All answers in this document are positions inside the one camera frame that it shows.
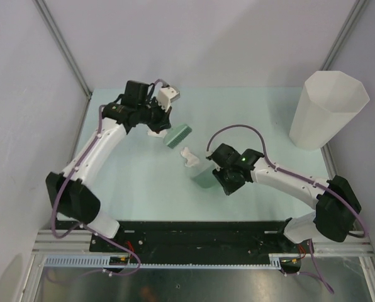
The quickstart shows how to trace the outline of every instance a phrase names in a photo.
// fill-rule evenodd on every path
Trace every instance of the green sponge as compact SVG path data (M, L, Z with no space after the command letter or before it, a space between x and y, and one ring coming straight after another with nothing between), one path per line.
M187 124L181 124L178 127L168 131L167 135L164 137L164 144L173 149L191 132L192 128L187 126Z

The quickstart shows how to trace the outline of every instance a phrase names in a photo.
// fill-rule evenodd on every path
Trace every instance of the white container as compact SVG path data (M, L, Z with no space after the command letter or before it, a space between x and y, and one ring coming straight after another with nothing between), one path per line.
M321 148L368 102L355 78L341 71L316 71L303 86L289 137L299 148Z

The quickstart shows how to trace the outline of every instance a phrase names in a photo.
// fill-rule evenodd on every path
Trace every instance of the robotic arm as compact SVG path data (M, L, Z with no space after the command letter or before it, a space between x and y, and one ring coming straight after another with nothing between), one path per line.
M107 238L113 238L120 225L101 209L99 199L89 187L113 148L133 127L146 124L157 133L171 127L171 102L179 99L180 93L165 84L157 97L152 98L154 88L155 84L128 81L125 93L117 99L121 99L120 104L116 100L100 107L103 108L100 127L75 159L60 174L51 172L46 178L52 206L59 195L59 213L75 218Z
M226 195L230 195L246 182L255 182L274 187L306 203L315 211L300 218L286 220L280 230L290 243L301 243L309 238L324 236L336 242L343 242L355 222L354 215L334 196L315 184L321 184L344 198L356 213L361 206L349 183L343 177L335 176L327 180L313 176L301 176L298 173L288 175L271 167L264 154L247 149L242 155L231 146L222 143L207 159L216 164L213 175L223 186ZM301 180L314 179L310 184Z

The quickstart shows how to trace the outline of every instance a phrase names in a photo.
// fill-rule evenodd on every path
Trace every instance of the light blue tabletop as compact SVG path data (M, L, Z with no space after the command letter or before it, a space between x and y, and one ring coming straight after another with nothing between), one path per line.
M96 89L92 95L77 150L98 123L98 106L113 101L123 89ZM320 150L298 149L288 137L301 88L223 87L181 89L172 104L171 123L187 123L193 132L175 149L149 137L138 125L115 147L90 188L103 208L117 220L253 221L285 220L307 214L301 201L260 184L246 183L230 196L221 186L203 189L190 180L180 151L189 147L204 159L208 140L220 128L248 124L264 136L272 160L292 170L327 177ZM220 134L212 147L226 143L240 153L262 151L257 135L248 129Z

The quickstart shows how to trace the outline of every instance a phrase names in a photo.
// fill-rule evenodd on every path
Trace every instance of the gray floor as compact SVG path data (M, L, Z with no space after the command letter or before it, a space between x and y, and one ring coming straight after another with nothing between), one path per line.
M318 263L334 296L319 281L307 276L284 277L279 271L142 269L128 277L92 274L65 286L43 278L35 302L372 301L358 258L326 258ZM61 281L88 271L49 270L52 279ZM302 271L314 272L310 259L305 259Z

